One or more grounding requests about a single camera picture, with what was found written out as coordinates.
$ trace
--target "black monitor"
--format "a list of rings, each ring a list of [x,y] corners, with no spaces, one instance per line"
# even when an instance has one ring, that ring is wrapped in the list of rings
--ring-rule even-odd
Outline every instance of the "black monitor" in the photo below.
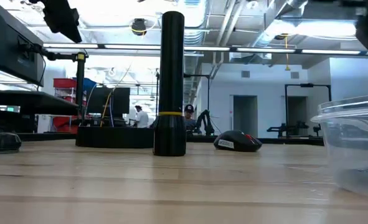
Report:
[[[92,91],[91,98],[87,107],[88,113],[103,113],[108,95],[112,88],[101,87]],[[110,96],[113,116],[121,116],[130,112],[130,88],[115,88]]]

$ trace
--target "workbench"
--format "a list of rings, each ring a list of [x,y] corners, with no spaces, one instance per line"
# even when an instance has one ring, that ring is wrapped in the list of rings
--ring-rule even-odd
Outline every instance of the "workbench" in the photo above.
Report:
[[[188,143],[184,157],[156,157],[74,144],[0,155],[0,224],[368,223],[368,198],[336,187],[321,146]]]

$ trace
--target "black pole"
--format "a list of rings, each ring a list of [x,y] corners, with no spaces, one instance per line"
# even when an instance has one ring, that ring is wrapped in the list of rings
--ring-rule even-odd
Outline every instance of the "black pole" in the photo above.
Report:
[[[156,74],[156,114],[155,116],[158,116],[158,106],[159,106],[159,73]]]
[[[289,126],[288,85],[285,85],[285,110],[286,110],[286,126]]]
[[[162,16],[159,115],[154,127],[155,156],[186,153],[186,125],[182,116],[184,89],[184,16],[169,11]]]
[[[210,111],[210,77],[207,77],[207,110]]]
[[[77,54],[77,84],[76,84],[76,104],[78,105],[78,114],[82,116],[82,124],[84,123],[83,116],[83,84],[84,84],[84,69],[85,69],[86,54],[79,52]]]
[[[332,101],[332,88],[330,85],[326,85],[326,87],[328,88],[328,92],[329,92],[329,102]]]

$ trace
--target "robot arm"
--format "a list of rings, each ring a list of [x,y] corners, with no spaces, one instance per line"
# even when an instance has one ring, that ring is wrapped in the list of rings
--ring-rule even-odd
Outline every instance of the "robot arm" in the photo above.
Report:
[[[202,121],[204,124],[204,131],[206,133],[206,136],[211,136],[212,134],[214,134],[214,128],[211,125],[211,120],[210,120],[210,111],[204,110],[201,113],[201,115],[197,117],[195,130],[197,130],[198,132],[200,131],[200,128],[202,126]]]

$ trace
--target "computer mouse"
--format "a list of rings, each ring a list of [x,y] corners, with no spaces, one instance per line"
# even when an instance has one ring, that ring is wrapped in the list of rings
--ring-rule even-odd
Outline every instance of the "computer mouse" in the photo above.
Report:
[[[22,141],[17,134],[0,133],[0,154],[18,153]]]
[[[262,145],[257,138],[241,131],[226,131],[214,141],[214,146],[217,149],[238,152],[257,152]]]

